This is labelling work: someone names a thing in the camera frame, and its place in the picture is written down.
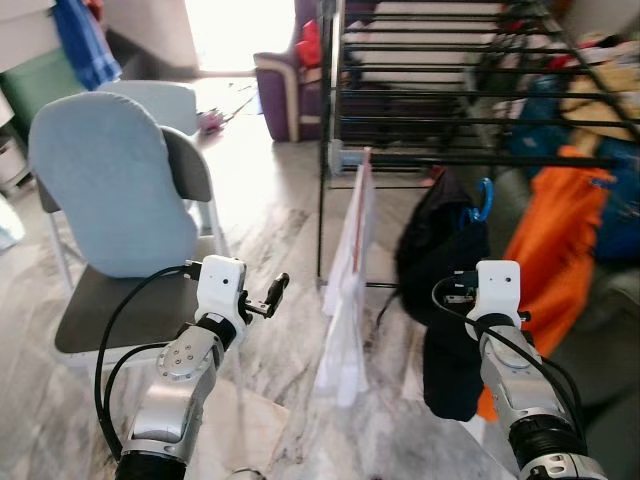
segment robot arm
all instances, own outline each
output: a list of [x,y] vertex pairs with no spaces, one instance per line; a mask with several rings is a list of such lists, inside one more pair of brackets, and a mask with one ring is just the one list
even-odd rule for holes
[[265,302],[254,307],[243,290],[246,266],[239,260],[208,256],[192,264],[198,280],[196,324],[158,355],[155,376],[123,442],[117,480],[182,480],[191,460],[203,405],[230,345],[241,340],[252,311],[270,317],[289,283],[286,274],[271,285]]
[[[541,362],[520,331],[519,303],[519,265],[480,262],[476,304],[467,317]],[[518,461],[520,480],[607,480],[598,463],[587,456],[584,441],[542,373],[498,339],[467,327],[474,339],[479,338],[480,373],[491,390],[500,425]]]

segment black cable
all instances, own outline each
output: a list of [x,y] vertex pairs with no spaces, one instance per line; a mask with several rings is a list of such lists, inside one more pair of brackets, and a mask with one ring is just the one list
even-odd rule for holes
[[476,330],[479,330],[482,333],[485,333],[490,337],[493,337],[499,342],[503,343],[504,345],[509,347],[511,350],[516,352],[518,355],[520,355],[522,358],[524,358],[526,361],[528,361],[536,370],[538,370],[542,374],[542,376],[544,376],[544,378],[547,379],[547,381],[551,384],[553,389],[556,391],[556,393],[560,397],[560,400],[562,401],[565,408],[569,412],[569,415],[571,416],[571,420],[573,421],[574,426],[576,428],[576,433],[578,434],[580,439],[584,441],[585,440],[584,428],[580,421],[582,417],[576,411],[576,407],[571,402],[571,399],[569,398],[569,395],[567,394],[562,384],[560,384],[560,382],[558,382],[558,380],[553,375],[551,375],[551,373],[549,373],[549,371],[544,367],[544,365],[538,362],[538,360],[536,360],[533,357],[533,355],[531,355],[530,353],[520,348],[511,340],[491,330],[490,327],[481,325],[478,322],[475,322],[460,313],[454,312],[453,310],[449,310],[438,301],[438,299],[436,298],[437,291],[440,289],[442,285],[444,285],[445,282],[450,282],[452,280],[454,280],[454,277],[447,277],[447,278],[443,278],[442,280],[440,280],[438,283],[435,284],[435,286],[431,290],[431,300],[433,301],[433,304],[440,310],[450,315],[453,315],[454,317],[464,321],[466,324],[473,326]]
[[573,396],[573,404],[576,407],[577,413],[580,416],[580,424],[584,425],[584,418],[582,413],[582,396],[580,395],[580,390],[578,390],[578,385],[575,380],[571,376],[571,374],[560,364],[550,360],[548,358],[542,357],[542,362],[546,363],[553,369],[557,370],[560,375],[565,379],[569,388],[571,389],[571,395]]
[[396,298],[398,295],[399,295],[398,290],[394,290],[391,293],[391,295],[389,295],[389,298],[387,298],[387,300],[384,302],[384,306],[382,307],[380,312],[378,312],[378,316],[376,317],[376,329],[380,329],[380,324],[382,323],[382,316],[389,308],[389,305],[391,305],[391,302],[393,302],[393,299]]
[[113,426],[113,420],[111,418],[111,391],[113,390],[113,384],[116,381],[116,377],[118,376],[118,372],[122,368],[122,366],[129,360],[131,357],[136,355],[137,353],[144,352],[145,350],[151,350],[154,348],[163,348],[167,345],[167,343],[151,343],[149,345],[142,345],[141,347],[136,347],[133,350],[129,350],[125,353],[118,363],[116,363],[113,370],[109,374],[109,378],[107,379],[107,385],[104,389],[104,414],[109,421],[109,424]]
[[258,480],[267,480],[267,477],[262,475],[262,473],[260,473],[255,468],[241,468],[239,470],[234,470],[233,473],[231,474],[231,476],[233,477],[236,473],[245,473],[245,472],[255,473],[256,475],[259,475]]
[[109,446],[109,450],[111,450],[111,454],[116,461],[120,461],[121,453],[122,453],[122,443],[118,439],[118,435],[113,428],[113,424],[107,418],[104,411],[104,405],[102,403],[102,393],[101,393],[101,383],[102,383],[102,364],[104,362],[104,353],[107,349],[107,343],[109,341],[109,335],[111,334],[111,330],[113,329],[113,325],[116,323],[118,316],[127,306],[127,304],[135,297],[144,287],[149,285],[153,280],[162,277],[168,274],[176,274],[181,273],[186,270],[184,265],[175,266],[175,267],[167,267],[162,270],[154,273],[153,275],[142,280],[136,287],[129,292],[129,294],[120,302],[120,304],[116,307],[107,323],[104,333],[102,334],[102,340],[100,341],[100,348],[98,349],[98,359],[96,360],[96,372],[95,372],[95,381],[93,385],[93,396],[94,403],[96,406],[96,413],[98,415],[98,423],[100,424],[100,428],[102,429],[102,433],[104,438]]

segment white cloth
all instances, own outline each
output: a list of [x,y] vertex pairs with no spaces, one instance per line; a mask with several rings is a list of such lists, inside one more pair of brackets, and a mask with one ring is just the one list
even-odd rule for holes
[[360,166],[325,293],[331,325],[316,376],[315,395],[349,407],[368,389],[360,324],[364,310],[366,250],[375,215],[371,170]]
[[9,202],[0,194],[0,252],[24,237],[24,227]]

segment chair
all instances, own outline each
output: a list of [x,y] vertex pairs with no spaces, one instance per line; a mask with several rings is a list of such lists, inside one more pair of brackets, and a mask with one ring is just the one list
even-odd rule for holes
[[[29,140],[54,251],[70,288],[56,212],[66,214],[88,262],[54,349],[69,365],[92,364],[109,316],[139,277],[214,252],[228,255],[209,171],[188,137],[158,127],[137,103],[111,93],[82,93],[47,105]],[[198,238],[183,200],[208,203],[213,237]],[[131,347],[175,338],[193,318],[195,291],[195,282],[181,277],[150,284],[122,312],[105,363]]]
[[102,84],[98,91],[124,95],[139,103],[158,125],[185,135],[198,131],[196,94],[190,85],[156,80],[120,80]]
[[[317,18],[318,0],[295,0],[295,28],[290,47],[283,53],[253,56],[258,92],[271,138],[278,142],[317,140],[320,137],[320,82],[301,83],[295,45],[302,27]],[[372,12],[376,2],[350,3],[350,14]],[[357,15],[351,15],[353,21]]]

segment armchair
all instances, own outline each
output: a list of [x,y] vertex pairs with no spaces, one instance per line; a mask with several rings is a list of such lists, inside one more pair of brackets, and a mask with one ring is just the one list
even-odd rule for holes
[[[262,110],[269,134],[277,142],[298,142],[320,137],[320,82],[302,83],[295,45],[302,27],[317,17],[319,0],[295,0],[295,27],[289,48],[282,53],[253,56]],[[349,9],[372,12],[376,3],[351,4]]]

